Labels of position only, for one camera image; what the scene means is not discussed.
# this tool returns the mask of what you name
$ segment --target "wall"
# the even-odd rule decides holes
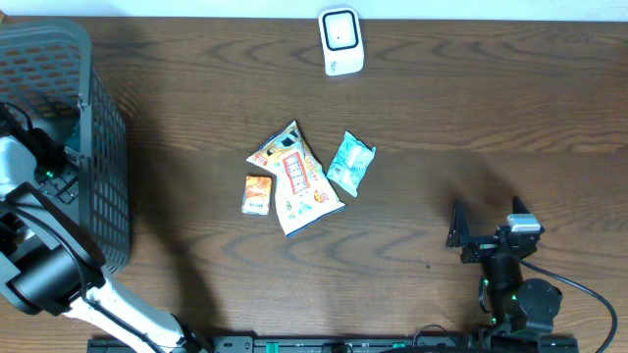
[[[330,0],[2,0],[8,15],[315,18]],[[364,19],[628,21],[627,0],[344,0]]]

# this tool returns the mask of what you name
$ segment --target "colorful snack package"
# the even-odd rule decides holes
[[[327,171],[327,177],[335,181],[351,196],[357,197],[357,187],[366,174],[369,164],[373,161],[376,150],[375,147],[370,150],[351,132],[346,131],[338,153]]]
[[[277,176],[275,208],[287,237],[344,208],[292,122],[246,159]]]
[[[267,176],[247,176],[242,212],[253,215],[268,215],[271,208],[271,185],[273,180]]]

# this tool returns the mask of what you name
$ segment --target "wood grain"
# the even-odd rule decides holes
[[[119,279],[151,304],[206,333],[465,329],[489,318],[479,266],[445,248],[451,201],[491,231],[518,194],[547,229],[530,260],[610,300],[608,351],[628,349],[628,24],[364,21],[364,70],[332,78],[315,21],[78,21],[128,124]],[[378,152],[358,198],[337,188],[346,211],[286,240],[276,215],[239,206],[263,174],[244,159],[292,120],[324,166],[346,129]],[[554,331],[594,351],[608,313],[555,285]],[[80,352],[103,334],[0,313],[1,351]]]

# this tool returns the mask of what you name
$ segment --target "laundry basket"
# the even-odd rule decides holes
[[[0,25],[0,101],[22,108],[57,142],[75,143],[64,172],[36,186],[91,234],[109,272],[121,270],[131,252],[126,128],[91,66],[84,28],[61,20]]]

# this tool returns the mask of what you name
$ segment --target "teal wrapper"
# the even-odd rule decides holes
[[[369,149],[346,131],[340,149],[327,171],[327,178],[340,185],[351,196],[357,197],[357,187],[373,161],[375,151],[375,147]]]

